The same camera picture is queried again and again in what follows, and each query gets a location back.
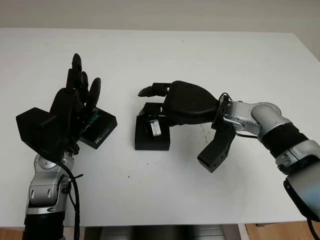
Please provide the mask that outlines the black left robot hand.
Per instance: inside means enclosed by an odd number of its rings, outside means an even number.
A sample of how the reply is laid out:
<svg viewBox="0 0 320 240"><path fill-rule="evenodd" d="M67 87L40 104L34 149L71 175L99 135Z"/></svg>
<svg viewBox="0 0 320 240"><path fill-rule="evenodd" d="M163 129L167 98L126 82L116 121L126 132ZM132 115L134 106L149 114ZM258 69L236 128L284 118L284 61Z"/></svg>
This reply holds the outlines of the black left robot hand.
<svg viewBox="0 0 320 240"><path fill-rule="evenodd" d="M75 155L79 153L77 142L96 114L100 92L101 79L95 78L89 86L88 75L82 69L81 57L75 53L66 85L57 92L50 108L50 113L57 116L60 122L65 151Z"/></svg>

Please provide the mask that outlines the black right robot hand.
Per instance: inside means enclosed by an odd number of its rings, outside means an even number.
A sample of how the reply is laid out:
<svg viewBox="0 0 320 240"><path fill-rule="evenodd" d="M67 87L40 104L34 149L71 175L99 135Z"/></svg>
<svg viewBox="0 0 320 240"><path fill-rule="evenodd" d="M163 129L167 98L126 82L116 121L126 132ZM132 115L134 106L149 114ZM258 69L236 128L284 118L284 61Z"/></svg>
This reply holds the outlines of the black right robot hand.
<svg viewBox="0 0 320 240"><path fill-rule="evenodd" d="M164 122L170 126L220 122L223 103L206 89L184 81L153 83L143 88L139 97L165 97L162 104Z"/></svg>

